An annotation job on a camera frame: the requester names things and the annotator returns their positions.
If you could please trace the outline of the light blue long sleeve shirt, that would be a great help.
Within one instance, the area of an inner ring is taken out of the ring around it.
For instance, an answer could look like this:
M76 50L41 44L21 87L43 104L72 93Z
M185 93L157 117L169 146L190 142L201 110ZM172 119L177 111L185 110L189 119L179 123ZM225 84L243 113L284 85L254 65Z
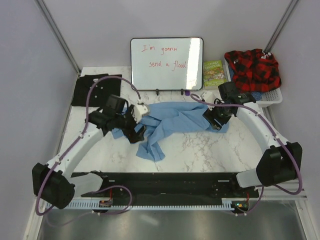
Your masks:
M224 134L229 129L229 124L221 130L213 129L210 123L203 117L208 106L198 102L170 101L149 105L149 115L144 116L135 130L142 126L145 142L139 144L136 156L145 160L161 161L165 158L159 141L174 133L195 133L209 131Z

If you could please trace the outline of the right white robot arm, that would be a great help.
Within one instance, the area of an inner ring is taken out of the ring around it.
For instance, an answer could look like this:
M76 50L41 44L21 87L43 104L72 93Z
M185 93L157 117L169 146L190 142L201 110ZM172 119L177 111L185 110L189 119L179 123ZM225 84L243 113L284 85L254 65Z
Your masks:
M256 168L236 174L236 180L229 184L229 191L235 197L242 196L248 187L278 186L291 180L300 180L302 146L289 142L259 111L259 105L251 93L240 93L233 82L218 87L220 99L205 91L200 100L208 104L203 117L215 130L221 130L231 117L238 118L258 143L262 157Z

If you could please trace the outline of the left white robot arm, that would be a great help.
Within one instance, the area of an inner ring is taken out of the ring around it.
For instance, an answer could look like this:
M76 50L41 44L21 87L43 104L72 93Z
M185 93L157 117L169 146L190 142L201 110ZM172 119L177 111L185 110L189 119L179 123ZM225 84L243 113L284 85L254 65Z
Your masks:
M106 196L110 185L98 171L72 176L75 168L105 135L114 129L122 131L131 144L144 140L146 127L136 126L150 113L149 107L139 100L129 104L124 98L110 95L103 107L87 113L84 128L63 151L46 164L37 163L32 169L33 192L58 209L64 209L75 197L94 192Z

